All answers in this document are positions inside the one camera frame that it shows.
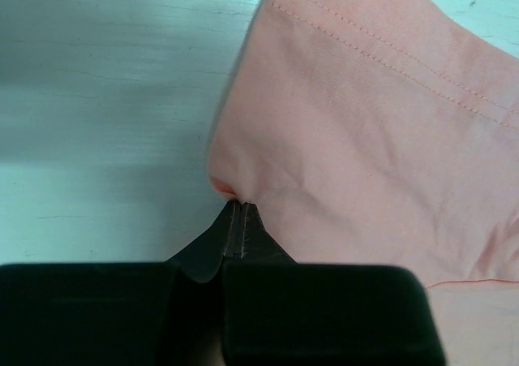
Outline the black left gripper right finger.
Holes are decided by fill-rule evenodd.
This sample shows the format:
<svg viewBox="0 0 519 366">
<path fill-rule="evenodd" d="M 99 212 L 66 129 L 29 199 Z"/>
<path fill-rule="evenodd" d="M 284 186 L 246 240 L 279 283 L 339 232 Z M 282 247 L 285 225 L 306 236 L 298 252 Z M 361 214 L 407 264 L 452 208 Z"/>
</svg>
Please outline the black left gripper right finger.
<svg viewBox="0 0 519 366">
<path fill-rule="evenodd" d="M 226 241 L 228 260 L 293 264 L 295 260 L 266 231 L 256 205 L 230 201 L 230 226 Z"/>
</svg>

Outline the pink t shirt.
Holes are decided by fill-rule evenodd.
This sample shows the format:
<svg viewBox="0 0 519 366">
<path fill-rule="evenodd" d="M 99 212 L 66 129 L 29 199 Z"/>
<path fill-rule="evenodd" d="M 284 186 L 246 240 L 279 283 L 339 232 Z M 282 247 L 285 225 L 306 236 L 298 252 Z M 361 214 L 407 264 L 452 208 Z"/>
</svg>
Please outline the pink t shirt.
<svg viewBox="0 0 519 366">
<path fill-rule="evenodd" d="M 263 0 L 208 157 L 296 260 L 404 266 L 451 365 L 518 362 L 518 61 L 430 0 Z"/>
</svg>

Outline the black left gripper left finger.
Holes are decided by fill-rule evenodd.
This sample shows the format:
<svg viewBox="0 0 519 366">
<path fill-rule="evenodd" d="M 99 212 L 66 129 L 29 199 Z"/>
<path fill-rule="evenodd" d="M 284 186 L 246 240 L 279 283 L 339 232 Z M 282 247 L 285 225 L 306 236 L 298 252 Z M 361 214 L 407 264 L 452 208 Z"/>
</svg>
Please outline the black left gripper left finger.
<svg viewBox="0 0 519 366">
<path fill-rule="evenodd" d="M 239 225 L 239 202 L 228 201 L 213 224 L 169 259 L 196 283 L 210 282 L 222 262 L 232 256 Z"/>
</svg>

